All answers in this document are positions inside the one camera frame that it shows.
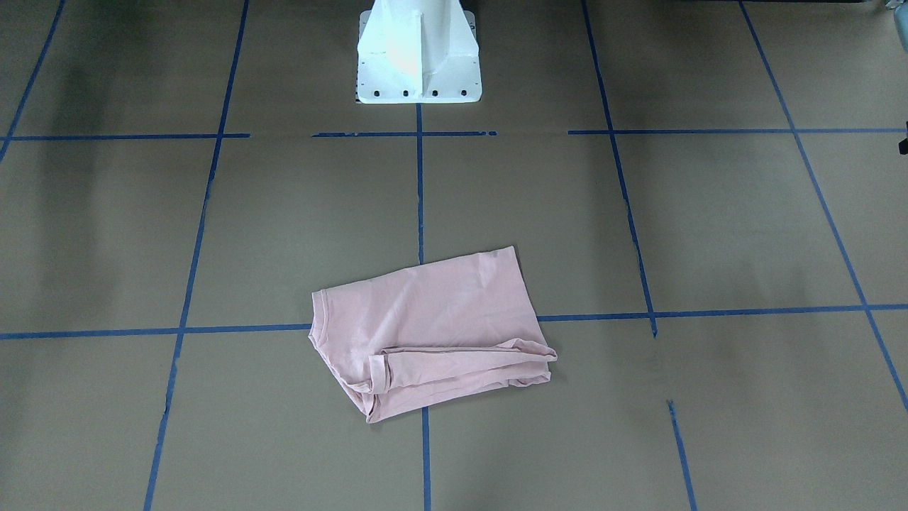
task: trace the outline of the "white robotic part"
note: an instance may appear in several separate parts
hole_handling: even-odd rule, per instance
[[[360,15],[362,103],[472,103],[482,97],[476,16],[459,0],[375,0]]]

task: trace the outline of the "floor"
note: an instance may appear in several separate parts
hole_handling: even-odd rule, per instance
[[[369,3],[0,3],[0,509],[904,509],[882,2],[481,2],[422,107]],[[367,426],[310,293],[507,245],[551,383]]]

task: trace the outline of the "folded cloth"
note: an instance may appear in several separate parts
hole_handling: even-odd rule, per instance
[[[322,289],[309,339],[367,423],[551,378],[514,247]]]

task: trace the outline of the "pink fabric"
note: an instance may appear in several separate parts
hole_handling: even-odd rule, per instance
[[[406,268],[312,294],[309,339],[375,423],[551,378],[514,247]]]

